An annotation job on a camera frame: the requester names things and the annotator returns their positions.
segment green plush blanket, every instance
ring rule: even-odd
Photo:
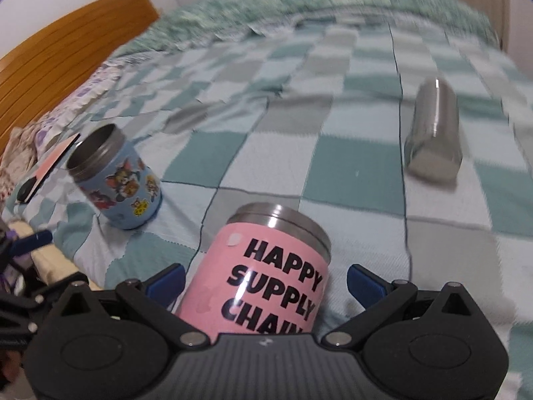
[[[111,57],[148,50],[180,50],[201,45],[206,36],[245,31],[263,19],[308,14],[323,9],[379,8],[418,15],[451,33],[469,33],[489,45],[498,38],[489,19],[457,0],[202,0],[164,15]]]

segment blue gripper pad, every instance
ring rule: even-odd
[[[387,282],[358,264],[346,275],[348,291],[365,308],[371,307],[388,294]]]
[[[185,268],[174,263],[144,282],[145,295],[168,308],[185,289]]]

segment cup opening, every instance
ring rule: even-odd
[[[115,124],[111,123],[92,132],[72,152],[67,161],[67,169],[72,170],[87,162],[98,148],[109,139],[115,128]]]

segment black lettering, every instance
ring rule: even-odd
[[[291,323],[287,334],[299,334],[302,331],[303,328],[298,328],[294,323]]]
[[[303,293],[302,298],[300,298],[300,302],[298,303],[296,314],[299,314],[300,316],[303,316],[305,314],[305,310],[303,309],[303,304],[305,304],[306,300],[307,300],[307,295]]]
[[[314,277],[314,267],[311,263],[305,262],[303,264],[302,272],[300,272],[300,276],[298,277],[298,281],[300,283],[303,283],[306,278],[313,278]]]
[[[287,320],[284,320],[281,324],[281,328],[279,328],[279,333],[284,334],[287,332],[287,329],[289,328],[290,322],[287,322]]]
[[[313,301],[311,301],[310,299],[307,299],[307,309],[305,311],[305,316],[304,316],[304,320],[307,321],[307,319],[309,318],[309,315],[311,314],[311,311],[314,310],[314,307],[316,307],[316,304],[313,304]]]
[[[256,248],[256,245],[258,244],[258,242],[259,241],[257,239],[252,239],[250,241],[248,248],[246,248],[246,251],[244,252],[244,257],[250,258],[252,254],[255,253],[254,260],[261,261],[261,259],[263,258],[263,254],[265,253],[265,250],[267,249],[268,242],[266,240],[262,240],[259,245],[259,248]]]
[[[314,272],[314,283],[313,283],[313,288],[311,290],[313,290],[314,292],[316,292],[316,287],[320,284],[320,282],[322,281],[322,275],[319,274],[318,271],[315,271]]]
[[[252,306],[249,303],[245,303],[243,307],[241,308],[241,312],[239,313],[239,317],[237,317],[237,320],[235,323],[237,325],[243,325],[244,322],[248,322],[248,324],[245,326],[247,330],[255,331],[255,326],[259,322],[259,318],[261,317],[261,313],[263,312],[262,308],[255,307],[254,312],[249,317],[248,313],[252,309]]]
[[[230,312],[233,307],[240,307],[243,302],[240,299],[228,299],[222,306],[222,317],[226,320],[231,320],[232,322],[236,318],[236,314]]]
[[[247,270],[248,267],[244,266],[243,264],[234,266],[234,268],[231,270],[231,275],[233,275],[235,278],[229,277],[227,280],[228,284],[232,286],[240,286],[244,280],[244,275],[246,275]]]
[[[263,293],[263,298],[268,301],[270,300],[270,296],[283,295],[284,291],[285,284],[283,284],[283,281],[274,277],[270,277],[268,284],[266,285],[265,292]]]
[[[278,330],[278,316],[270,313],[263,323],[259,325],[258,332],[260,334],[275,334]]]
[[[250,275],[250,280],[248,281],[248,285],[246,286],[246,291],[250,293],[257,293],[260,291],[263,287],[265,287],[265,284],[268,280],[268,275],[261,274],[261,277],[259,277],[258,283],[254,286],[254,279],[258,276],[258,272],[252,271]]]
[[[289,253],[287,256],[287,261],[285,262],[285,266],[283,266],[283,272],[285,274],[288,274],[291,269],[301,269],[302,268],[302,259],[298,254]]]
[[[263,259],[263,263],[273,263],[276,268],[281,269],[281,266],[283,265],[283,248],[275,246]]]
[[[296,287],[289,286],[287,287],[287,291],[285,292],[285,295],[283,296],[283,299],[281,300],[281,306],[283,308],[287,308],[287,305],[295,304],[299,301],[299,291]]]

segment silver cylinder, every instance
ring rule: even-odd
[[[463,153],[459,141],[457,96],[441,78],[420,87],[411,132],[404,146],[406,169],[433,182],[452,182]]]
[[[98,128],[70,155],[67,161],[69,174],[75,182],[91,179],[107,167],[125,141],[126,137],[115,124]]]
[[[248,222],[280,230],[319,253],[326,263],[331,261],[331,241],[324,229],[304,214],[275,203],[250,203],[239,207],[226,224]]]

